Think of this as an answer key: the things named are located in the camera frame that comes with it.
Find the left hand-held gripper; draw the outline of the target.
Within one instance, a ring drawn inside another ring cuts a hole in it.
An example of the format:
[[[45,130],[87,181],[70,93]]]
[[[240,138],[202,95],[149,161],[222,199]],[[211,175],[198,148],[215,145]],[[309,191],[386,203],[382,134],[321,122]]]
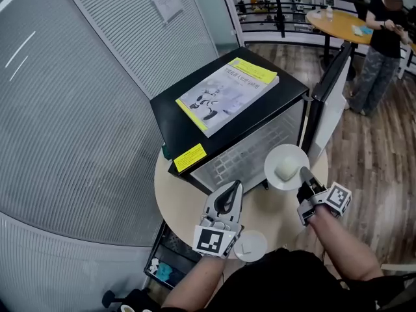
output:
[[[192,249],[195,252],[211,257],[229,257],[243,231],[243,225],[238,222],[243,194],[243,185],[236,180],[222,185],[208,196],[205,214],[194,230]]]

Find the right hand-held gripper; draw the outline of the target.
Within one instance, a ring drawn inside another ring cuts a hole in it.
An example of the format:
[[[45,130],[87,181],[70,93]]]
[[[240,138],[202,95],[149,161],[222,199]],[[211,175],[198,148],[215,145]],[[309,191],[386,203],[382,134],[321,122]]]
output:
[[[315,176],[303,166],[300,169],[302,186],[298,189],[298,216],[303,226],[315,214],[318,206],[326,206],[330,213],[338,218],[343,216],[352,200],[352,193],[342,185],[333,182],[330,188],[315,182]]]

